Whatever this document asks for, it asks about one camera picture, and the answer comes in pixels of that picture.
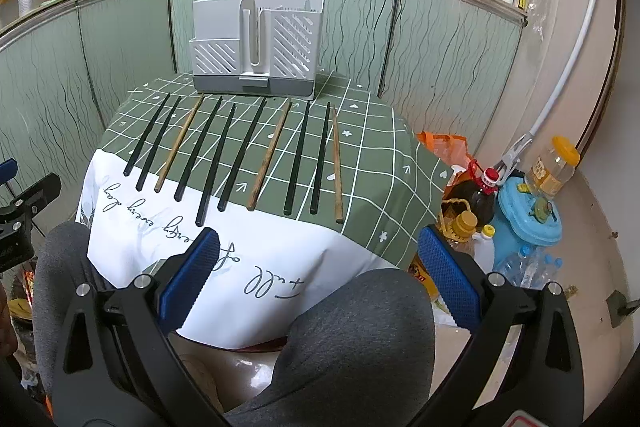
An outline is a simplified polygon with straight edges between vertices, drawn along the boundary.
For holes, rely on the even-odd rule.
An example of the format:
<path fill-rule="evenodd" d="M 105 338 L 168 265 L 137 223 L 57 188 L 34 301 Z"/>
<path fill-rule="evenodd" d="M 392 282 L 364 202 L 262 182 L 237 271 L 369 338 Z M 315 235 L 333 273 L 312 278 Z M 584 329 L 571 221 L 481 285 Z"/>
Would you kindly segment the black chopstick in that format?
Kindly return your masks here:
<path fill-rule="evenodd" d="M 319 209 L 320 191 L 322 183 L 322 174 L 324 166 L 324 158 L 326 158 L 326 140 L 329 135 L 329 117 L 330 117 L 331 103 L 326 103 L 326 113 L 324 113 L 324 121 L 322 127 L 322 135 L 319 144 L 316 172 L 314 173 L 314 184 L 312 184 L 312 194 L 309 212 L 312 215 L 316 215 Z"/>
<path fill-rule="evenodd" d="M 136 184 L 136 190 L 138 192 L 141 192 L 142 188 L 144 187 L 146 177 L 148 176 L 148 174 L 149 174 L 149 172 L 151 170 L 154 158 L 155 158 L 155 156 L 157 154 L 157 150 L 160 147 L 160 142 L 162 142 L 163 136 L 164 136 L 164 134 L 165 134 L 165 132 L 166 132 L 168 126 L 169 126 L 169 123 L 170 123 L 170 120 L 171 120 L 171 115 L 175 112 L 175 110 L 178 107 L 181 99 L 182 99 L 182 96 L 178 95 L 177 98 L 176 98 L 176 101 L 174 102 L 174 104 L 172 104 L 171 109 L 168 110 L 168 112 L 167 112 L 167 114 L 165 116 L 165 119 L 163 121 L 163 124 L 160 126 L 160 131 L 157 132 L 155 140 L 154 140 L 154 142 L 153 142 L 153 144 L 152 144 L 152 146 L 151 146 L 151 148 L 149 150 L 149 154 L 148 154 L 148 156 L 146 156 L 145 163 L 144 163 L 144 165 L 142 167 L 140 176 L 139 176 L 137 184 Z"/>
<path fill-rule="evenodd" d="M 219 211 L 224 211 L 227 208 L 228 202 L 229 202 L 229 198 L 231 196 L 232 193 L 232 188 L 234 185 L 234 182 L 236 180 L 236 177 L 238 176 L 238 173 L 240 171 L 244 156 L 246 154 L 246 151 L 248 149 L 248 146 L 250 145 L 250 140 L 253 138 L 255 129 L 257 127 L 258 121 L 260 119 L 260 116 L 262 116 L 262 111 L 264 110 L 265 106 L 267 104 L 267 99 L 266 98 L 262 98 L 260 100 L 260 103 L 258 105 L 258 109 L 256 110 L 256 113 L 252 119 L 252 121 L 250 122 L 250 127 L 248 127 L 247 132 L 245 133 L 243 142 L 238 150 L 238 153 L 236 154 L 232 167 L 230 169 L 229 172 L 229 176 L 226 180 L 226 183 L 224 184 L 224 188 L 222 189 L 222 192 L 220 194 L 220 199 L 218 200 L 218 205 L 217 205 L 217 209 Z"/>
<path fill-rule="evenodd" d="M 150 121 L 146 124 L 146 127 L 144 128 L 143 132 L 140 135 L 140 138 L 138 140 L 138 142 L 136 143 L 136 145 L 134 146 L 134 150 L 132 151 L 126 167 L 124 169 L 124 171 L 122 172 L 122 174 L 124 176 L 129 176 L 132 169 L 134 169 L 134 165 L 136 165 L 136 162 L 139 159 L 139 156 L 141 154 L 142 151 L 142 147 L 144 145 L 144 142 L 146 141 L 146 138 L 149 136 L 149 134 L 151 133 L 154 124 L 157 121 L 157 117 L 160 116 L 160 112 L 162 111 L 162 109 L 164 108 L 166 102 L 168 101 L 169 98 L 169 94 L 165 95 L 165 98 L 163 99 L 163 101 L 160 102 L 160 105 L 157 106 L 157 109 L 155 109 L 155 112 L 153 113 Z"/>
<path fill-rule="evenodd" d="M 215 178 L 217 176 L 219 161 L 221 160 L 221 155 L 222 155 L 222 152 L 224 151 L 224 142 L 226 142 L 227 135 L 234 118 L 235 109 L 236 109 L 236 104 L 233 103 L 230 109 L 230 113 L 227 117 L 227 120 L 224 123 L 224 127 L 222 128 L 220 138 L 217 142 L 214 157 L 209 166 L 207 178 L 203 188 L 202 197 L 200 200 L 200 205 L 198 205 L 198 212 L 196 213 L 195 224 L 198 227 L 202 227 L 205 223 L 205 219 L 207 216 L 207 209 L 209 205 L 209 199 L 212 197 L 213 185 L 215 182 Z"/>
<path fill-rule="evenodd" d="M 283 213 L 285 214 L 285 216 L 291 216 L 293 211 L 295 192 L 297 187 L 297 179 L 299 174 L 299 167 L 300 167 L 300 163 L 302 162 L 304 144 L 306 139 L 306 131 L 308 126 L 310 106 L 311 106 L 311 103 L 308 102 L 306 104 L 304 117 L 299 129 L 296 150 L 295 150 L 292 169 L 290 173 L 290 179 L 288 180 L 288 191 L 286 191 L 285 202 L 283 207 Z"/>
<path fill-rule="evenodd" d="M 198 154 L 200 153 L 200 150 L 202 148 L 202 145 L 208 133 L 209 127 L 211 124 L 213 124 L 213 121 L 215 119 L 216 114 L 218 113 L 218 109 L 220 109 L 223 99 L 224 98 L 222 96 L 218 98 L 214 108 L 212 109 L 209 116 L 207 117 L 205 124 L 201 129 L 200 134 L 198 135 L 198 139 L 196 140 L 195 145 L 192 148 L 192 152 L 190 154 L 189 159 L 186 161 L 186 165 L 183 168 L 182 175 L 180 176 L 178 186 L 174 194 L 174 199 L 176 202 L 180 202 L 180 200 L 183 198 L 184 191 L 186 191 L 186 184 L 188 184 L 188 181 L 191 176 L 191 172 L 194 168 L 196 160 L 198 159 Z"/>

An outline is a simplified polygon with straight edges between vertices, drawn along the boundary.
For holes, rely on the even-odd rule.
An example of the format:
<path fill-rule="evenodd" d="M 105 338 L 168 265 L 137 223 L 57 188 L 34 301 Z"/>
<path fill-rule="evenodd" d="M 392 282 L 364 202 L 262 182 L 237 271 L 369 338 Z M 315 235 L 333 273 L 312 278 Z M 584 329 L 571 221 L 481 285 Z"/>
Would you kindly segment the light wooden chopstick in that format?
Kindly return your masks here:
<path fill-rule="evenodd" d="M 201 93 L 198 99 L 196 100 L 196 102 L 194 103 L 192 109 L 190 110 L 190 113 L 188 114 L 188 116 L 186 116 L 186 120 L 184 121 L 180 131 L 178 132 L 178 135 L 177 135 L 177 138 L 175 139 L 174 144 L 172 144 L 172 147 L 166 158 L 165 164 L 163 165 L 163 168 L 160 169 L 160 175 L 158 176 L 158 179 L 154 185 L 155 193 L 160 193 L 160 190 L 163 188 L 163 185 L 168 176 L 170 168 L 174 163 L 175 158 L 178 154 L 178 150 L 184 140 L 184 137 L 186 136 L 186 132 L 188 132 L 195 115 L 198 113 L 198 110 L 200 109 L 204 101 L 204 98 L 205 98 L 205 95 Z"/>

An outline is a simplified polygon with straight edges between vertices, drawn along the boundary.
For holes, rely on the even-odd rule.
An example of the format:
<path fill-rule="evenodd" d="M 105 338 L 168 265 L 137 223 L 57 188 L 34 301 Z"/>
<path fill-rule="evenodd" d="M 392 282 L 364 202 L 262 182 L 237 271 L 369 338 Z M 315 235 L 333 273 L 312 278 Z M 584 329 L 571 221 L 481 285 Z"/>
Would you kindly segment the dark wooden chopstick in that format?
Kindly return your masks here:
<path fill-rule="evenodd" d="M 331 107 L 332 116 L 332 141 L 333 141 L 333 164 L 334 164 L 334 212 L 335 222 L 338 225 L 344 223 L 344 207 L 343 207 L 343 182 L 342 182 L 342 166 L 340 151 L 340 130 L 338 130 L 336 107 Z"/>

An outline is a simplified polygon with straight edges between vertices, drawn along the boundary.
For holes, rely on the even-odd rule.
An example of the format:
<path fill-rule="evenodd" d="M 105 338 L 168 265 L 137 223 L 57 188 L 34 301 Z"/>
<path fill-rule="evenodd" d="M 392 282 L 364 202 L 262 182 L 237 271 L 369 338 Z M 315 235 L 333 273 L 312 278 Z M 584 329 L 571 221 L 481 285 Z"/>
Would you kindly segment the brown wooden chopstick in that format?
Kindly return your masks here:
<path fill-rule="evenodd" d="M 274 130 L 273 135 L 270 139 L 269 145 L 267 147 L 264 159 L 262 160 L 262 165 L 258 170 L 252 191 L 250 192 L 250 197 L 248 198 L 246 209 L 253 211 L 258 203 L 260 191 L 262 191 L 262 184 L 264 184 L 265 177 L 269 166 L 271 164 L 271 159 L 274 151 L 278 145 L 278 141 L 280 139 L 280 135 L 285 125 L 286 117 L 288 117 L 288 112 L 290 111 L 292 106 L 292 101 L 288 100 L 285 102 L 285 106 L 282 109 L 280 119 L 277 123 L 276 130 Z"/>

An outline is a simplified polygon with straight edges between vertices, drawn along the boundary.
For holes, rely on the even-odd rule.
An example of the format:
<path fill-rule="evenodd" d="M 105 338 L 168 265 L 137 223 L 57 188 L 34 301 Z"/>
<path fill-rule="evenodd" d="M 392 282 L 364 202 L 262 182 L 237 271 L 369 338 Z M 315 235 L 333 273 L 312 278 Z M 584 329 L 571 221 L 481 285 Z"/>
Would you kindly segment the yellow cap oil bottle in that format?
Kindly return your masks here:
<path fill-rule="evenodd" d="M 473 235 L 477 225 L 477 217 L 465 199 L 450 198 L 442 202 L 437 228 L 455 251 L 474 256 Z"/>

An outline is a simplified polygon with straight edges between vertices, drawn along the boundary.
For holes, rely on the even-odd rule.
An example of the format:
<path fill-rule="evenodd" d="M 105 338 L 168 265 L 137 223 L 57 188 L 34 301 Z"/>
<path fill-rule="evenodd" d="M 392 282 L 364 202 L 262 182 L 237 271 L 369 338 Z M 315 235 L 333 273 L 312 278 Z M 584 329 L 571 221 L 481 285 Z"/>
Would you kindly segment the blue plastic container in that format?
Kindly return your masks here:
<path fill-rule="evenodd" d="M 537 219 L 537 199 L 533 194 L 520 191 L 521 184 L 527 187 L 521 176 L 510 176 L 497 194 L 495 214 L 490 221 L 496 230 L 495 268 L 524 245 L 551 247 L 562 239 L 563 225 L 555 203 L 541 199 L 539 212 L 547 218 Z"/>

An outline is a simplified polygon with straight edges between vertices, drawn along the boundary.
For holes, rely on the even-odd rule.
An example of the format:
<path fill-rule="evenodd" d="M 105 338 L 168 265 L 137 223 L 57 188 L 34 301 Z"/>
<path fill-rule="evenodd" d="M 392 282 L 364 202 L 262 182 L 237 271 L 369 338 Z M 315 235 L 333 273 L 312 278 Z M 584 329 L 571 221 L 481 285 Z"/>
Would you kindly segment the red cap sauce bottle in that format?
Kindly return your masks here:
<path fill-rule="evenodd" d="M 498 192 L 498 171 L 495 168 L 482 169 L 472 161 L 465 173 L 466 178 L 451 187 L 442 202 L 442 212 L 458 215 L 469 209 L 477 219 L 477 228 L 481 229 L 492 220 L 495 214 Z"/>

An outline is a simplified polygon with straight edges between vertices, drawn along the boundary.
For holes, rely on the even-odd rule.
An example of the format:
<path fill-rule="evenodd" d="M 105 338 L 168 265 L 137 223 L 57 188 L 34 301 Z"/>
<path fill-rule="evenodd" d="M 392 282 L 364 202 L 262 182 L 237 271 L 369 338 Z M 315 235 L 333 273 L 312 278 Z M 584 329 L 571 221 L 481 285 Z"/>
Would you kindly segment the grey trousered legs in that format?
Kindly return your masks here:
<path fill-rule="evenodd" d="M 47 236 L 34 287 L 36 360 L 53 391 L 58 340 L 76 288 L 111 283 L 88 260 L 89 231 L 64 222 Z M 430 395 L 435 324 L 410 274 L 373 270 L 300 314 L 270 385 L 227 412 L 233 426 L 405 426 Z"/>

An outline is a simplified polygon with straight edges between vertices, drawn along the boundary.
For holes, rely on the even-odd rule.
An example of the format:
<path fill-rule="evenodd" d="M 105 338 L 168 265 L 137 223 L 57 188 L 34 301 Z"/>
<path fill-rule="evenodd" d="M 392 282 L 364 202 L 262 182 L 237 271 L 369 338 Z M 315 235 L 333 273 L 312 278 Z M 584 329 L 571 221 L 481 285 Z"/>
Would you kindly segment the orange shopping bag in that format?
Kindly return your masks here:
<path fill-rule="evenodd" d="M 422 131 L 416 135 L 416 139 L 449 167 L 468 168 L 473 160 L 468 141 L 462 135 Z"/>

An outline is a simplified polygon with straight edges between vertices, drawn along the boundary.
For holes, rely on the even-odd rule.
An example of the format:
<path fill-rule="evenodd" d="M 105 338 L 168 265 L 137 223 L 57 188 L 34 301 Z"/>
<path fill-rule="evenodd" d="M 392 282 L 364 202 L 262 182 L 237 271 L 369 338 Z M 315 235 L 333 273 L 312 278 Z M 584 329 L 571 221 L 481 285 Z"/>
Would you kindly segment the yellow lid glass jar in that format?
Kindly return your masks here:
<path fill-rule="evenodd" d="M 575 173 L 582 158 L 574 144 L 563 135 L 555 135 L 526 172 L 529 192 L 552 200 Z"/>

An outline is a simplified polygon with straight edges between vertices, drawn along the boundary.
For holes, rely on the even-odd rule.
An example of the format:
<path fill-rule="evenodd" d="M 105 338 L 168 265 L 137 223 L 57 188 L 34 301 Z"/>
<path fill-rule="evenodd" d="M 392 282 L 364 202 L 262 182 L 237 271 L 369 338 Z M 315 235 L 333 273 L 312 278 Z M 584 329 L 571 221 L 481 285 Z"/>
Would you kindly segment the green checked tablecloth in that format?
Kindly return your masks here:
<path fill-rule="evenodd" d="M 101 277 L 124 287 L 214 230 L 219 259 L 180 335 L 241 350 L 361 273 L 406 269 L 450 168 L 361 84 L 329 72 L 316 88 L 200 95 L 181 74 L 132 90 L 76 213 Z"/>

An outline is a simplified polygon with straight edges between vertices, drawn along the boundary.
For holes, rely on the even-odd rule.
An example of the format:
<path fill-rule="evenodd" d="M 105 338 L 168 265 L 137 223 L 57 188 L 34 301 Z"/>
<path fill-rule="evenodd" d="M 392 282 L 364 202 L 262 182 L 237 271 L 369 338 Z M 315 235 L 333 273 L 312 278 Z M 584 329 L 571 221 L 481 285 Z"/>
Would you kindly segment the white plastic utensil holder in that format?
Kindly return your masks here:
<path fill-rule="evenodd" d="M 324 0 L 196 0 L 189 41 L 201 93 L 313 98 Z"/>

